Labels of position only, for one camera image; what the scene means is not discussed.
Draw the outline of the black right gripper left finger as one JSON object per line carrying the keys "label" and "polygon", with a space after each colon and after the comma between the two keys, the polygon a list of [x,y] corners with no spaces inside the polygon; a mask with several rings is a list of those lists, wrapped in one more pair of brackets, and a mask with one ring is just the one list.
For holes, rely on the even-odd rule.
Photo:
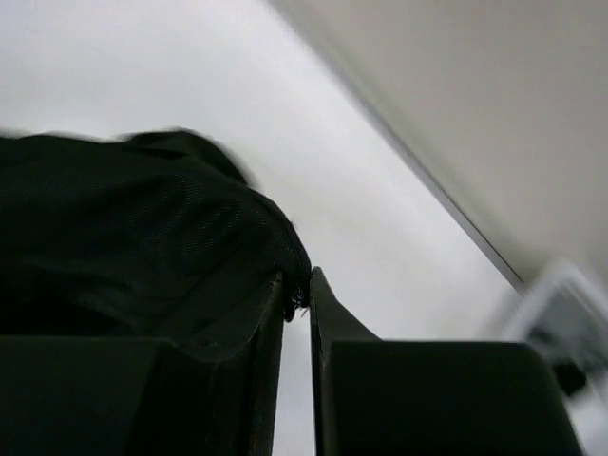
{"label": "black right gripper left finger", "polygon": [[161,338],[5,335],[5,455],[269,455],[283,280],[210,331],[197,355]]}

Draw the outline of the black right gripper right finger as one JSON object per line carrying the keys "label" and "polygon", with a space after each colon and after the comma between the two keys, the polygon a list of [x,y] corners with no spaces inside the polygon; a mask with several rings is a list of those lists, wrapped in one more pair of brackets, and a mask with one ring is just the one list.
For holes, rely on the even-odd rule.
{"label": "black right gripper right finger", "polygon": [[318,454],[581,454],[555,377],[531,347],[381,339],[320,269],[310,309]]}

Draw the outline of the black pleated skirt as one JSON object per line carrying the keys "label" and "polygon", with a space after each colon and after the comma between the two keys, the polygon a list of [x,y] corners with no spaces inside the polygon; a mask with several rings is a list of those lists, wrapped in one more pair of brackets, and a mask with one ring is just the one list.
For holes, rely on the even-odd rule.
{"label": "black pleated skirt", "polygon": [[169,338],[243,330],[257,292],[309,304],[294,226],[214,142],[189,130],[117,141],[1,139],[1,331]]}

